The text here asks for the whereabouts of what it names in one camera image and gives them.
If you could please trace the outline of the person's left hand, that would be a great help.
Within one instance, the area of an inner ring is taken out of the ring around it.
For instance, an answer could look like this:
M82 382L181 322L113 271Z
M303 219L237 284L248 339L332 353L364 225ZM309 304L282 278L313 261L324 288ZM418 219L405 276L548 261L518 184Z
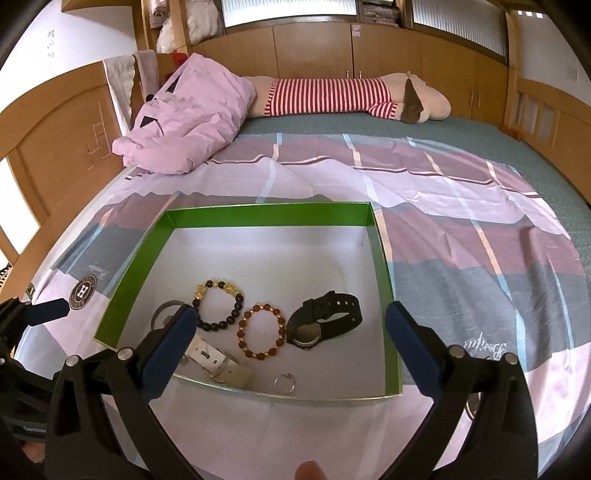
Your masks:
M34 464L41 464L45 460L46 447L44 443L25 442L22 446L22 451Z

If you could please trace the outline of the person's right hand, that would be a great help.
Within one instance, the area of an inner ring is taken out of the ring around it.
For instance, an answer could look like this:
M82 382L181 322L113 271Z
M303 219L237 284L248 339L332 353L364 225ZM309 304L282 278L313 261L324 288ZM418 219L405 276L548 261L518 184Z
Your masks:
M294 480L327 480L327 475L317 462L311 460L297 467Z

